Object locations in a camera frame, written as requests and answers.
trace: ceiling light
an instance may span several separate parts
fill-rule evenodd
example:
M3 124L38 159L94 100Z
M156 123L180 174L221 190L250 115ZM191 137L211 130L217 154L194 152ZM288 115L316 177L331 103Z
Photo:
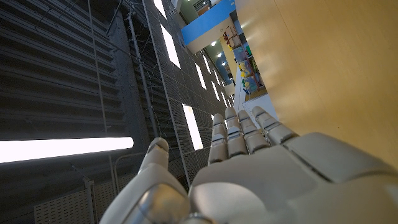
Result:
M0 163L128 149L130 137L0 141Z
M192 107L182 104L184 109L185 118L187 119L189 133L191 135L193 148L195 150L203 149L203 143L200 138L200 133L197 125L197 121L195 119L195 115L193 114Z

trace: robot finger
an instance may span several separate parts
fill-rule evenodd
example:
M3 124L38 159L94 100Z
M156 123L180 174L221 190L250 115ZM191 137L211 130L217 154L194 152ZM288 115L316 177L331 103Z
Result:
M252 113L261 129L264 130L271 143L271 146L282 144L287 140L298 136L298 134L282 123L278 122L261 107L255 106L252 110Z
M167 170L169 166L169 144L162 138L155 138L148 147L147 154L142 161L139 172L148 167L149 164L156 163Z
M214 162L222 162L227 159L228 150L224 119L221 114L216 114L213 118L213 132L211 135L208 165Z
M248 113L244 110L238 113L242 133L250 154L259 149L270 147L270 144L264 139L262 134L251 121Z
M227 135L229 158L248 154L248 149L246 147L246 143L244 142L238 116L232 107L225 109L225 118L228 126Z

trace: metal pipe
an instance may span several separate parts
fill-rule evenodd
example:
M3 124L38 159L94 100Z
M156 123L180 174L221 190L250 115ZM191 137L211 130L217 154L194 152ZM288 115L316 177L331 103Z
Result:
M116 192L116 185L115 185L115 179L114 179L114 172L113 172L113 165L112 165L112 157L111 157L111 155L109 155L109 164L111 166L113 197L116 197L118 193Z
M97 79L98 79L98 88L99 88L99 99L101 100L101 108L102 108L102 118L103 118L103 121L104 121L105 134L108 134L108 130L106 129L106 117L105 117L105 109L104 109L104 100L103 100L103 98L102 98L100 71L98 70L97 50L96 50L96 47L95 47L95 37L94 37L94 29L93 29L93 18L92 18L92 16L91 16L90 0L87 0L87 5L88 5L88 14L90 15L91 36L92 36L92 38L93 38L94 60L95 60L95 68L96 68L96 70L97 70Z
M145 154L145 153L138 152L138 153L128 154L128 155L124 155L124 156L121 156L118 159L116 159L116 162L114 163L114 167L113 167L113 172L114 172L114 178L116 180L116 189L118 190L118 193L120 193L118 171L117 171L119 160L126 158L126 157L138 156L138 155L142 155L142 154Z
M120 0L120 2L119 2L119 4L118 4L118 7L116 8L116 11L115 11L114 14L113 14L113 17L112 17L112 19L111 19L111 22L109 23L109 27L108 27L108 29L106 30L105 35L108 35L109 31L111 30L112 23L113 23L113 21L114 21L114 18L116 17L116 14L117 14L118 11L119 11L120 6L122 5L122 2L123 2L123 0Z
M144 67L142 66L141 55L139 53L136 32L134 31L134 26L132 25L132 19L131 19L131 14L130 13L129 13L127 19L129 20L132 41L134 42L134 48L136 50L136 57L138 58L139 71L141 73L142 85L144 86L145 98L146 98L147 104L148 104L150 121L152 123L152 129L154 130L154 136L156 138L156 137L159 137L159 134L157 132L155 116L154 116L154 109L152 107L152 103L150 102L148 86L147 86L147 82L146 82L146 79L145 79Z

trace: metal grille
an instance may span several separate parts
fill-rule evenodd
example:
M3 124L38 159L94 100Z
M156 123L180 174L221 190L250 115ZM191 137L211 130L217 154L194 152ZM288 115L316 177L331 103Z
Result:
M137 174L128 174L119 177L119 188L122 190Z
M62 0L0 6L0 138L104 136L87 11ZM128 136L113 46L106 26L93 22L108 136Z
M206 68L202 56L203 54L208 58L206 53L201 51L191 55L190 52L187 53L185 51L183 46L178 44L178 35L181 34L181 30L177 24L175 8L171 2L163 1L167 18L161 15L152 1L143 1L143 3L160 76L162 77L166 99L173 119L178 147L183 155L183 164L185 164L187 169L187 180L190 183L199 169L207 164L211 142L211 115L216 113L224 114L225 111L224 102L216 99L211 81L216 84L220 95L223 88L218 85L214 74L209 73ZM181 69L169 60L160 28L161 24L173 37ZM195 63L201 68L207 90L202 88L200 84ZM216 70L212 63L209 63L209 66L211 71ZM193 148L182 104L193 108L203 149L195 151Z
M87 192L57 198L34 207L35 223L75 224L90 223Z
M95 193L95 210L100 220L105 210L114 199L114 191L112 182L94 185Z

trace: vertical metal bar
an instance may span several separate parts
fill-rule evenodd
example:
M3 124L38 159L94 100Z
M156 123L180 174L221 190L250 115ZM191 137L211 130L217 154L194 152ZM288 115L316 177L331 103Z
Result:
M119 2L119 4L118 4L118 7L116 8L116 11L115 11L114 14L113 14L113 17L112 17L112 19L111 19L111 22L109 23L109 27L108 27L108 29L106 30L105 35L108 35L109 31L111 30L111 26L112 26L112 24L113 24L114 18L116 17L116 14L118 13L120 6L122 5L122 2L123 2L123 0L120 0L120 2Z
M114 179L114 172L113 172L113 165L112 165L112 157L111 157L111 155L109 155L109 164L111 166L113 197L116 197L118 193L116 192L116 185L115 185L115 179Z
M155 116L154 116L154 109L152 107L152 103L150 102L148 86L147 86L147 82L146 82L146 79L145 79L144 67L142 66L141 55L139 53L136 32L134 31L134 26L132 24L131 13L129 13L127 19L129 20L132 41L134 42L134 48L136 50L136 57L138 58L139 71L141 73L142 85L144 86L145 98L146 98L147 104L148 104L150 121L152 123L152 129L154 130L154 135L155 135L155 138L156 138L156 137L159 137L159 134L157 133L157 127L156 127Z
M158 67L159 67L159 72L160 72L160 76L162 77L162 83L163 83L163 88L164 88L164 92L166 93L166 100L167 100L167 104L169 106L169 111L170 111L170 115L172 117L172 122L173 122L173 126L174 126L174 133L175 133L175 137L177 138L177 143L178 143L178 148L180 149L180 154L181 154L181 160L182 160L182 165L184 166L184 172L185 172L185 177L187 178L187 183L188 183L188 188L191 187L191 182L189 181L189 175L188 175L188 170L187 170L187 165L185 165L185 159L184 159L184 155L182 153L182 148L181 148L181 144L180 144L180 139L178 137L178 132L177 129L175 127L175 120L174 120L174 116L173 116L173 111L172 111L172 107L170 105L170 99L169 96L167 94L167 89L166 89L166 84L164 82L164 77L163 77L163 71L162 71L162 67L160 66L160 60L159 60L159 54L157 53L157 47L154 43L154 34L152 33L152 26L150 25L149 22L149 15L148 15L148 9L146 7L145 1L142 1L142 4L144 5L144 11L145 11L145 16L147 18L147 22L148 22L148 28L149 28L149 34L150 37L152 39L152 44L154 46L154 50L155 50L155 56L156 56L156 60L158 62Z
M94 215L94 205L93 205L93 194L91 192L91 186L94 184L93 180L89 178L83 178L85 182L86 192L87 192L87 202L88 202L88 209L90 211L90 223L95 223L95 215Z
M105 109L104 109L104 100L103 100L103 98L102 98L100 71L98 70L97 50L96 50L96 47L95 47L95 38L94 38L94 29L93 29L93 18L92 18L92 16L91 16L90 0L87 0L87 5L88 5L88 14L90 15L91 36L92 36L92 38L93 38L94 59L95 59L95 67L96 67L96 71L97 71L98 88L99 88L99 99L101 100L102 118L103 118L103 120L104 120L105 134L108 134L108 130L106 129L106 117L105 117Z

